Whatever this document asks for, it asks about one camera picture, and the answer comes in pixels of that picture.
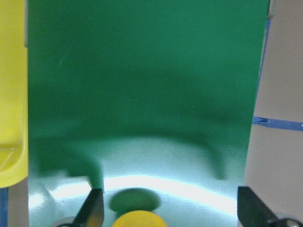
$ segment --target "yellow ball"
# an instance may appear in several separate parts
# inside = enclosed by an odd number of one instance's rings
[[[158,215],[145,211],[135,210],[119,217],[112,227],[168,227]]]

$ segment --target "green surface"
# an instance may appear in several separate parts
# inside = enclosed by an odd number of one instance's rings
[[[84,176],[105,227],[138,188],[168,226],[235,226],[267,4],[29,0],[30,226],[75,216]]]

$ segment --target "yellow plastic tray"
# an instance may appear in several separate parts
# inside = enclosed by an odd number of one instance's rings
[[[28,175],[24,0],[0,1],[0,187]]]

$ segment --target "blue tape strip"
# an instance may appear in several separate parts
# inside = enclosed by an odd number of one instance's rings
[[[262,117],[253,117],[252,124],[262,125],[268,128],[274,129],[285,129],[285,130],[294,130],[294,131],[303,131],[303,122],[291,122],[279,119],[271,118],[262,118]]]
[[[0,188],[0,227],[8,226],[9,189]]]

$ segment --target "metal screw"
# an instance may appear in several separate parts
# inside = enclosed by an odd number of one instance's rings
[[[300,225],[297,222],[295,222],[294,220],[287,220],[286,224],[288,227],[300,227]]]

